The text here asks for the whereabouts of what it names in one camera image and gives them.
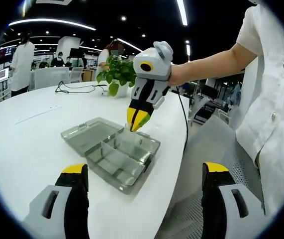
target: black cable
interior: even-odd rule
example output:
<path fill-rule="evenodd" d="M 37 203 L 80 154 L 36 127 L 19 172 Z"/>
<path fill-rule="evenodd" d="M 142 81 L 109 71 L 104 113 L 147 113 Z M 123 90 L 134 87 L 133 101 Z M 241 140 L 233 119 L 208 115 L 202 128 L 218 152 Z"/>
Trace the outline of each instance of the black cable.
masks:
<path fill-rule="evenodd" d="M 181 99 L 181 96 L 180 96 L 180 87 L 178 86 L 178 87 L 176 87 L 176 89 L 177 89 L 178 98 L 180 98 L 180 102 L 181 102 L 181 105 L 182 105 L 182 108 L 183 108 L 185 122 L 186 122 L 186 141 L 185 141 L 185 145 L 184 145 L 184 152 L 185 152 L 186 145 L 187 145 L 187 142 L 188 142 L 188 121 L 187 121 L 184 105 L 182 103 L 182 99 Z"/>
<path fill-rule="evenodd" d="M 91 90 L 91 91 L 86 91 L 86 92 L 80 92 L 80 91 L 67 91 L 67 90 L 62 90 L 60 87 L 61 86 L 65 86 L 66 88 L 69 88 L 69 89 L 80 89 L 80 88 L 85 88 L 85 87 L 93 87 L 93 90 Z M 93 92 L 93 91 L 95 91 L 95 89 L 97 88 L 97 87 L 100 87 L 102 90 L 103 90 L 103 92 L 106 92 L 106 90 L 105 89 L 103 89 L 103 87 L 102 86 L 107 86 L 107 85 L 88 85 L 88 86 L 80 86 L 80 87 L 70 87 L 70 86 L 67 86 L 66 84 L 64 84 L 64 82 L 63 81 L 60 81 L 59 82 L 59 84 L 58 84 L 58 87 L 56 88 L 56 90 L 55 90 L 55 93 L 59 93 L 59 92 L 62 92 L 62 93 L 65 93 L 65 94 L 69 94 L 69 93 L 79 93 L 79 94 L 87 94 L 87 93 L 91 93 L 91 92 Z"/>

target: green leaves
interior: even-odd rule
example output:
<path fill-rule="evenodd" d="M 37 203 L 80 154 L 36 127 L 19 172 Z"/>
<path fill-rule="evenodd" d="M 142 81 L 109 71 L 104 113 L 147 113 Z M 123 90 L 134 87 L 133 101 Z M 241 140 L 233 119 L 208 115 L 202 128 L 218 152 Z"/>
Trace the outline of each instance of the green leaves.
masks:
<path fill-rule="evenodd" d="M 116 96 L 118 88 L 119 88 L 119 85 L 115 82 L 112 82 L 110 86 L 108 87 L 108 94 L 110 96 Z"/>
<path fill-rule="evenodd" d="M 115 77 L 116 79 L 120 79 L 120 78 L 121 78 L 121 74 L 120 74 L 120 73 L 115 73 L 115 74 L 114 74 L 114 77 Z"/>
<path fill-rule="evenodd" d="M 109 83 L 109 84 L 111 84 L 111 82 L 112 82 L 112 80 L 113 80 L 113 76 L 111 75 L 111 74 L 107 74 L 107 76 L 106 76 L 106 81 Z"/>
<path fill-rule="evenodd" d="M 106 61 L 109 70 L 103 71 L 98 74 L 96 80 L 106 80 L 109 86 L 109 94 L 115 96 L 119 86 L 124 86 L 129 83 L 129 87 L 135 85 L 136 73 L 134 71 L 133 62 L 128 60 L 121 60 L 117 56 L 109 56 Z"/>
<path fill-rule="evenodd" d="M 101 72 L 97 75 L 96 80 L 97 80 L 98 83 L 100 83 L 100 82 L 103 80 L 103 74 L 104 74 L 104 72 L 101 71 Z"/>

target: person in white coat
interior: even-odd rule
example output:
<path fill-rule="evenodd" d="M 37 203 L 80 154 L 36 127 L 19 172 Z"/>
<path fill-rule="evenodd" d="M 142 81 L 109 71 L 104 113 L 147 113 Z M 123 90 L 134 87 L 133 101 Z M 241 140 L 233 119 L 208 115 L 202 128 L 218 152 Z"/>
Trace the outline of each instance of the person in white coat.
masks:
<path fill-rule="evenodd" d="M 34 44 L 30 42 L 30 33 L 23 36 L 17 47 L 11 64 L 13 71 L 11 79 L 11 96 L 27 92 L 31 78 L 31 64 L 33 62 Z"/>
<path fill-rule="evenodd" d="M 237 73 L 256 57 L 265 68 L 260 95 L 236 130 L 239 144 L 259 168 L 266 215 L 284 205 L 284 29 L 262 1 L 247 9 L 236 44 L 205 59 L 173 65 L 170 85 Z"/>

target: black ceiling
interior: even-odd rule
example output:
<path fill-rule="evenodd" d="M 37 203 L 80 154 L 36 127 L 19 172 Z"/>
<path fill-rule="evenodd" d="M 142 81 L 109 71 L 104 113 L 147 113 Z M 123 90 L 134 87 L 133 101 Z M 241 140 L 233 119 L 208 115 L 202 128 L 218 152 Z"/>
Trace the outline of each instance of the black ceiling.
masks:
<path fill-rule="evenodd" d="M 182 25 L 176 0 L 72 0 L 67 6 L 33 4 L 24 19 L 62 19 L 94 27 L 96 31 L 60 23 L 22 23 L 7 29 L 1 43 L 19 38 L 17 33 L 27 29 L 33 36 L 47 35 L 46 31 L 49 31 L 47 36 L 76 34 L 84 41 L 82 46 L 98 49 L 110 43 L 110 36 L 142 50 L 152 46 L 153 41 L 165 40 L 174 50 L 173 62 L 179 64 L 187 61 L 185 40 L 190 41 L 191 60 L 229 49 L 235 43 L 245 10 L 251 6 L 248 0 L 184 0 L 184 4 L 188 26 Z M 121 16 L 126 16 L 127 20 L 121 21 Z M 39 44 L 58 43 L 58 40 L 41 37 L 31 41 Z M 49 49 L 49 46 L 37 48 Z M 138 53 L 129 46 L 125 46 L 125 50 L 124 55 Z"/>

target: potted plant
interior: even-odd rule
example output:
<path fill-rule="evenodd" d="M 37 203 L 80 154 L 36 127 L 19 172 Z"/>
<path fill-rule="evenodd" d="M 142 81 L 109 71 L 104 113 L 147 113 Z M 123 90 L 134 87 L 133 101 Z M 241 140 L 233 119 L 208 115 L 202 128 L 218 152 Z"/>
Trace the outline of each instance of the potted plant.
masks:
<path fill-rule="evenodd" d="M 100 83 L 106 80 L 109 83 L 108 94 L 110 96 L 125 97 L 128 87 L 135 85 L 136 73 L 132 61 L 122 61 L 117 56 L 109 56 L 106 61 L 108 70 L 100 72 L 96 80 Z"/>

